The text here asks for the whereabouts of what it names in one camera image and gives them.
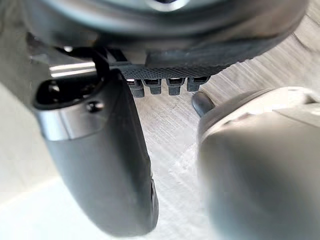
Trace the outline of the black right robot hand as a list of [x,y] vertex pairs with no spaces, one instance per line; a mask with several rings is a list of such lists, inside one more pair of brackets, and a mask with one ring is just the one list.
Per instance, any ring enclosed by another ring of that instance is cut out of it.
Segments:
[[134,98],[190,92],[252,59],[300,24],[306,0],[24,0],[33,37],[70,63],[32,106],[53,161],[103,232],[152,232],[159,204]]

